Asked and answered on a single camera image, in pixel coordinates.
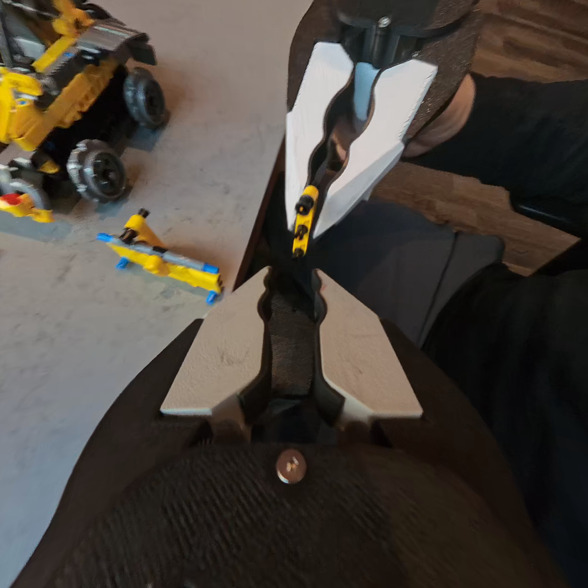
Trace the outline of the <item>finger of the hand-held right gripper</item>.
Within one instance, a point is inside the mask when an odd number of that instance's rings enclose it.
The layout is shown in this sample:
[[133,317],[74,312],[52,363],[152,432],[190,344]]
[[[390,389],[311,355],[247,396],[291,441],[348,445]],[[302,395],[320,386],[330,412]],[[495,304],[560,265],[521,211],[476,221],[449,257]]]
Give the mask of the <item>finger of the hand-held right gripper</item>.
[[318,239],[370,197],[375,186],[396,165],[404,138],[438,67],[411,59],[380,73],[372,87],[371,117],[350,144],[342,171],[329,184],[313,232]]
[[285,211],[289,230],[295,227],[295,205],[311,183],[312,158],[327,138],[327,113],[347,88],[353,62],[338,43],[314,45],[285,126]]

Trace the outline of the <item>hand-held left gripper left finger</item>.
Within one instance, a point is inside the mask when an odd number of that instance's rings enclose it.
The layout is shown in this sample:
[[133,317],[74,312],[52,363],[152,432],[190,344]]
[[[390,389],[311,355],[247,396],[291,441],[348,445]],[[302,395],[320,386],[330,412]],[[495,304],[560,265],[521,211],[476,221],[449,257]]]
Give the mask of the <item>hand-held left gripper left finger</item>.
[[248,428],[269,402],[269,277],[264,267],[202,321],[160,406],[166,416],[204,417]]

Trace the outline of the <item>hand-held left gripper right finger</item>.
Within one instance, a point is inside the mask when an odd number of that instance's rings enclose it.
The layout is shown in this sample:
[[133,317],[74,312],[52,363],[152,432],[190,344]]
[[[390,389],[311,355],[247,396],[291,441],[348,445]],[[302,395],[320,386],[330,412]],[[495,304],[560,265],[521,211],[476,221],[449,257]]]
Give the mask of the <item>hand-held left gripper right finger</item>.
[[419,419],[423,409],[378,315],[313,271],[315,397],[333,425]]

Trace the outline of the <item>yellow panel with grey axle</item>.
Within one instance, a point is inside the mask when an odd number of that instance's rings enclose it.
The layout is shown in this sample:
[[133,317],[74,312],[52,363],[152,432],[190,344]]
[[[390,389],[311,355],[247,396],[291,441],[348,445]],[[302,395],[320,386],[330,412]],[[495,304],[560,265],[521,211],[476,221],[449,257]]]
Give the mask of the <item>yellow panel with grey axle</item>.
[[116,236],[100,232],[96,236],[97,241],[106,244],[119,256],[118,270],[138,266],[151,275],[168,277],[191,288],[202,289],[207,293],[206,303],[209,305],[223,293],[224,284],[217,266],[179,254],[166,245],[164,248],[143,243],[127,245],[119,239],[121,233]]

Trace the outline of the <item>person's right forearm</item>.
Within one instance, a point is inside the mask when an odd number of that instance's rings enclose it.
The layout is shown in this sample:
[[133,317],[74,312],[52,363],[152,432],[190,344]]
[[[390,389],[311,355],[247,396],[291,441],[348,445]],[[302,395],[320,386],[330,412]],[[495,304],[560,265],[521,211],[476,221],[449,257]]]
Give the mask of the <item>person's right forearm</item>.
[[587,79],[529,82],[473,74],[465,126],[411,160],[520,199],[587,203]]

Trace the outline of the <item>person's right hand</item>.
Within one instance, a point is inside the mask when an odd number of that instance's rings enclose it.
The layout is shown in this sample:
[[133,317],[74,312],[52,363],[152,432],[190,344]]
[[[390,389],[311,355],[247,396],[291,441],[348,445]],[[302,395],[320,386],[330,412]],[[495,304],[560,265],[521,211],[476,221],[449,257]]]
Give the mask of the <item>person's right hand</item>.
[[421,156],[447,142],[460,132],[472,113],[475,97],[475,81],[472,75],[468,73],[441,113],[407,143],[403,151],[403,157],[414,158]]

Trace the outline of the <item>person's black clothing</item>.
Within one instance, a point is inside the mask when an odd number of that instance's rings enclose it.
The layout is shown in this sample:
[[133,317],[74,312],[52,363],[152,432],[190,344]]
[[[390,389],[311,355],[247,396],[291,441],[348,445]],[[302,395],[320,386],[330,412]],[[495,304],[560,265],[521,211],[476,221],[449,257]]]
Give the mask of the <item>person's black clothing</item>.
[[320,269],[394,323],[481,416],[533,526],[571,587],[587,587],[587,268],[521,276],[497,238],[369,201],[295,260],[284,174],[268,198],[249,275],[276,271],[272,337],[282,389],[307,391]]

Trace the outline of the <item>yellow grey brick vehicle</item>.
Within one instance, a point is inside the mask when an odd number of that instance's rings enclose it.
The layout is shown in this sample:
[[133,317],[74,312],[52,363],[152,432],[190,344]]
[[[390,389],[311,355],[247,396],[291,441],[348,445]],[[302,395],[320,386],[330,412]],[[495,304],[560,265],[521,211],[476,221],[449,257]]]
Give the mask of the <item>yellow grey brick vehicle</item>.
[[54,221],[68,181],[90,202],[124,195],[131,123],[166,121],[147,33],[88,1],[1,1],[1,212]]

